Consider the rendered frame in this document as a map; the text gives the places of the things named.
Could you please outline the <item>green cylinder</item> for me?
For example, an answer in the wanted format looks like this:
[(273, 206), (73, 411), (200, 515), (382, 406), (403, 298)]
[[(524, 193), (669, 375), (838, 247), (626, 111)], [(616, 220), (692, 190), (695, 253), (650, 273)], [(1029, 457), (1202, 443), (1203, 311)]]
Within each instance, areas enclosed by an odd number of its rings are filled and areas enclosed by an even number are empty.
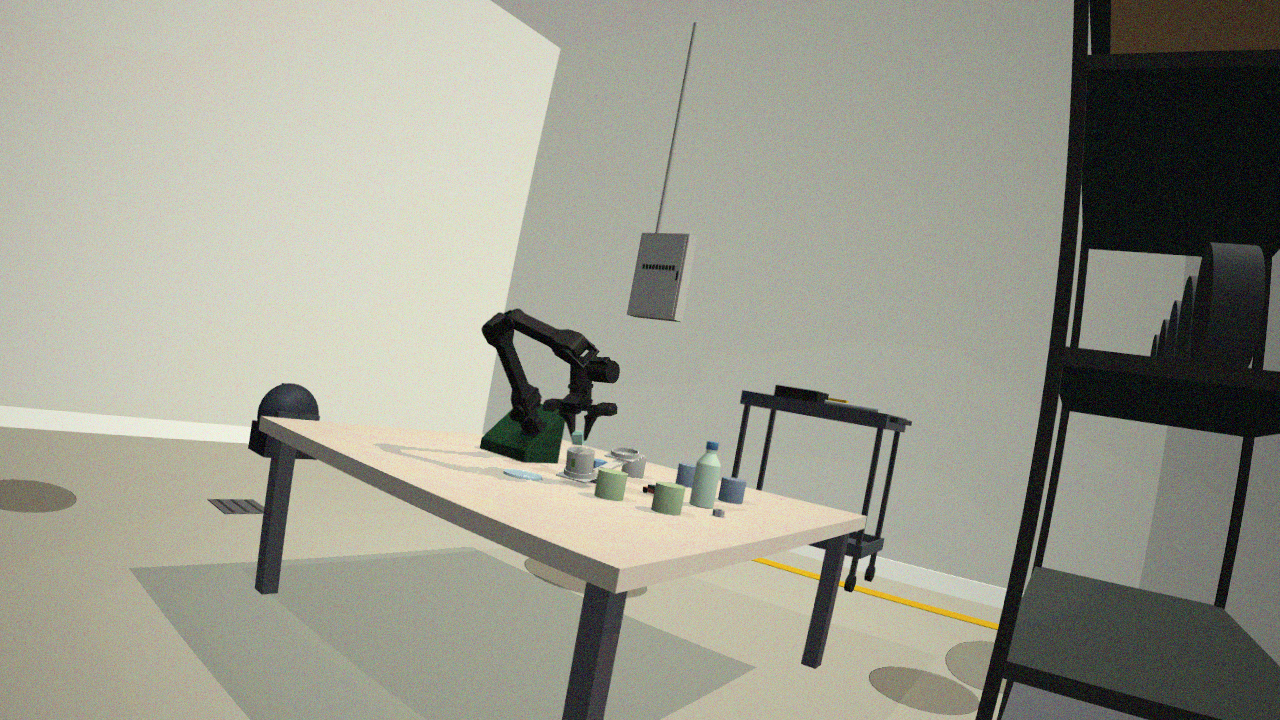
[(599, 468), (596, 474), (595, 496), (599, 498), (622, 501), (627, 473), (613, 469)]
[(686, 487), (669, 482), (657, 482), (652, 510), (678, 516), (682, 509)]

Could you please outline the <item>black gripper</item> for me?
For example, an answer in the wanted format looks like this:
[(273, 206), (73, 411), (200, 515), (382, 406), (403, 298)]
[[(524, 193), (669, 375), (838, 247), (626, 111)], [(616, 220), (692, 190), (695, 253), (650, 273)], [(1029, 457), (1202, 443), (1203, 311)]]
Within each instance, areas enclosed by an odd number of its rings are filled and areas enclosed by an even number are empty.
[[(588, 393), (589, 393), (589, 396), (591, 398), (591, 395), (593, 395), (593, 380), (570, 380), (568, 388), (571, 388), (571, 387), (575, 387), (576, 392), (582, 392), (582, 388), (586, 388)], [(572, 413), (567, 413), (567, 414), (563, 413), (562, 404), (561, 404), (562, 400), (563, 398), (549, 398), (549, 400), (547, 400), (544, 402), (543, 411), (554, 413), (556, 409), (559, 409), (558, 415), (564, 419), (564, 423), (566, 423), (566, 425), (567, 425), (567, 428), (570, 430), (570, 438), (571, 438), (571, 434), (575, 430), (575, 418), (576, 418), (576, 415), (572, 414)], [(588, 436), (589, 436), (589, 433), (590, 433), (590, 430), (593, 428), (594, 421), (596, 421), (596, 416), (613, 416), (614, 414), (617, 414), (617, 405), (616, 404), (602, 402), (602, 404), (591, 405), (591, 407), (588, 407), (588, 410), (582, 409), (582, 411), (588, 411), (588, 415), (584, 416), (585, 425), (584, 425), (584, 434), (582, 434), (582, 439), (586, 441)]]

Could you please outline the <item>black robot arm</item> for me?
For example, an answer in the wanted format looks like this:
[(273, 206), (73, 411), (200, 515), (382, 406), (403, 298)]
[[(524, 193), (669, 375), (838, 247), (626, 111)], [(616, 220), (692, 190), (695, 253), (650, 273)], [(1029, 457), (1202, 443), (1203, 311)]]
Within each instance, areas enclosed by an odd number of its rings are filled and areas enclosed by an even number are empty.
[[(527, 334), (532, 340), (547, 345), (557, 357), (570, 364), (570, 380), (594, 380), (614, 383), (620, 378), (620, 365), (611, 357), (596, 357), (599, 350), (584, 334), (570, 329), (556, 329), (534, 316), (515, 309), (508, 313), (498, 313), (481, 327), (483, 334), (489, 345), (497, 348), (502, 366), (511, 386), (509, 418), (518, 421), (522, 436), (536, 437), (548, 424), (541, 421), (538, 407), (541, 406), (541, 395), (538, 387), (529, 384), (524, 368), (513, 345), (515, 331)], [(585, 350), (588, 354), (580, 356)], [(571, 389), (572, 388), (572, 389)], [(591, 398), (586, 388), (576, 392), (570, 388), (561, 401), (564, 414), (580, 414), (582, 409), (591, 407)]]

